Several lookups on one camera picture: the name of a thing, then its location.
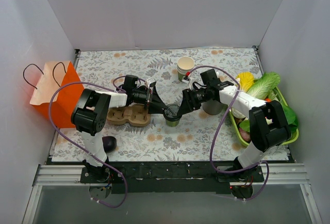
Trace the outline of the black plastic cup lid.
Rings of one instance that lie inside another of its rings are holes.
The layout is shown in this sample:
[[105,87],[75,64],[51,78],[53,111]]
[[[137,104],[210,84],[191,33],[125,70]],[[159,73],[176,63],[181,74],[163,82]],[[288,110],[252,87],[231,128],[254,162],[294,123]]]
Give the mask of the black plastic cup lid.
[[179,106],[176,104],[167,105],[166,109],[164,109],[163,116],[168,121],[177,121],[182,115],[178,114]]

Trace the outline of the brown cardboard cup carrier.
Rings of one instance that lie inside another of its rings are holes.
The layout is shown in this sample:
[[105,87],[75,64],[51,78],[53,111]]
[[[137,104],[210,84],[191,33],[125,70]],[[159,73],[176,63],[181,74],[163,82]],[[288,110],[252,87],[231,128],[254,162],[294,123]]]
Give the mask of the brown cardboard cup carrier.
[[110,108],[107,121],[112,125],[124,125],[129,123],[135,127],[145,127],[151,122],[151,115],[141,104],[132,106]]

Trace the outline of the green paper cup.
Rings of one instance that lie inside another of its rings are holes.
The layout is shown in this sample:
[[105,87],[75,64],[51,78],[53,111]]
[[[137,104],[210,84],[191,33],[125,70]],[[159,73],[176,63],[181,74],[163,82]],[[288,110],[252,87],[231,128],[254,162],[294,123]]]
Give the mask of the green paper cup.
[[178,126],[180,118],[166,118],[166,125],[169,127]]

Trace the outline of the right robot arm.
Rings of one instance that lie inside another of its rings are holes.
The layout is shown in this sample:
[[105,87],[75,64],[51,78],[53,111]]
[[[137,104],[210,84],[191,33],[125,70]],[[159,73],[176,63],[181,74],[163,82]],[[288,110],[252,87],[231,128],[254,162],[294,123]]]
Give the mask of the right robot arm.
[[266,102],[241,91],[236,79],[222,82],[217,77],[214,66],[200,74],[204,86],[196,90],[188,88],[182,91],[183,99],[177,115],[182,116],[201,107],[210,100],[227,105],[244,114],[250,122],[251,142],[241,155],[235,158],[233,166],[227,170],[216,169],[217,173],[234,175],[238,181],[245,181],[252,175],[252,169],[263,162],[265,153],[291,138],[291,130],[283,107],[274,100]]

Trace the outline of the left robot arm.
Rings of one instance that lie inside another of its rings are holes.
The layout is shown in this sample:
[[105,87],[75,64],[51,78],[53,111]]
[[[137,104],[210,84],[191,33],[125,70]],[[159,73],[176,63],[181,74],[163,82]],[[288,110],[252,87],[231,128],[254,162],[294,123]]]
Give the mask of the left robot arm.
[[130,115],[142,121],[148,114],[163,114],[167,108],[156,91],[155,80],[147,79],[142,86],[138,85],[138,81],[137,76],[125,76],[121,85],[124,93],[84,89],[73,110],[71,122],[80,132],[85,149],[89,151],[88,158],[83,164],[87,173],[97,182],[103,183],[109,179],[109,168],[103,163],[109,162],[107,154],[117,147],[116,138],[102,135],[108,110],[113,107],[123,108],[141,104],[141,112]]

